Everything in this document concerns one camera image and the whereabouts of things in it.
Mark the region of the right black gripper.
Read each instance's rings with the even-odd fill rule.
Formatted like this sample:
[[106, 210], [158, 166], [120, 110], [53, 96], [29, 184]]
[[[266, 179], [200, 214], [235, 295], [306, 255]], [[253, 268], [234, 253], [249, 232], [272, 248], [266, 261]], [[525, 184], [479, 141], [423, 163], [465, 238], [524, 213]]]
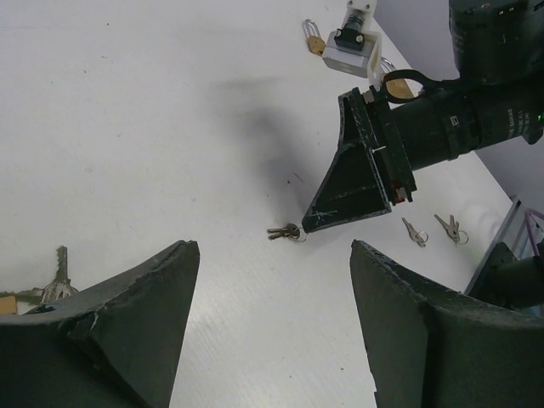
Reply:
[[338, 103], [337, 152], [303, 216], [307, 234], [391, 213], [417, 190], [386, 93], [354, 88]]

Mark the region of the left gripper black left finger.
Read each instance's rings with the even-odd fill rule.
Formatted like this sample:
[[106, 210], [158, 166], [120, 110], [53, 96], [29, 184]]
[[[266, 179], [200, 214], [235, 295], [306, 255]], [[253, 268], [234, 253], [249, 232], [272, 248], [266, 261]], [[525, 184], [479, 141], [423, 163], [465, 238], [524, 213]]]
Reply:
[[177, 241], [138, 266], [1, 318], [4, 407], [167, 407], [200, 250]]

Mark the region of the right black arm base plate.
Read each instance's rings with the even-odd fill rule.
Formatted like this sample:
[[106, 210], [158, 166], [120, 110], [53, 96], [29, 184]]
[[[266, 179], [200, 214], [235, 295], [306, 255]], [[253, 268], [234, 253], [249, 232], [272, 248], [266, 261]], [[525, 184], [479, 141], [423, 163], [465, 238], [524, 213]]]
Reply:
[[543, 257], [517, 258], [505, 242], [498, 242], [467, 294], [504, 309], [542, 306]]

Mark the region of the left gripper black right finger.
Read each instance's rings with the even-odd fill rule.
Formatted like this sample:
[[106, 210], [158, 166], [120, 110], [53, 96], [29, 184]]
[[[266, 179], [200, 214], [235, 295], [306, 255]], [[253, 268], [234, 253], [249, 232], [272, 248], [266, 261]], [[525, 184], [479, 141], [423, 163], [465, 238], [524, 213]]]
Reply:
[[364, 241], [349, 260], [379, 407], [541, 407], [543, 320], [396, 263]]

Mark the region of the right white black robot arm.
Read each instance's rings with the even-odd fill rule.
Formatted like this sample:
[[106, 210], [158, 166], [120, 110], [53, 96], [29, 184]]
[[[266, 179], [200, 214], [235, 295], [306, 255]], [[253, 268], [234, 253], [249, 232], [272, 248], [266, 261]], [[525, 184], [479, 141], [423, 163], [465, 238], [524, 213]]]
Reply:
[[543, 134], [543, 4], [452, 1], [454, 80], [382, 73], [374, 2], [351, 2], [324, 59], [370, 87], [339, 99], [337, 152], [302, 226], [307, 233], [389, 213], [410, 201], [416, 170], [509, 139]]

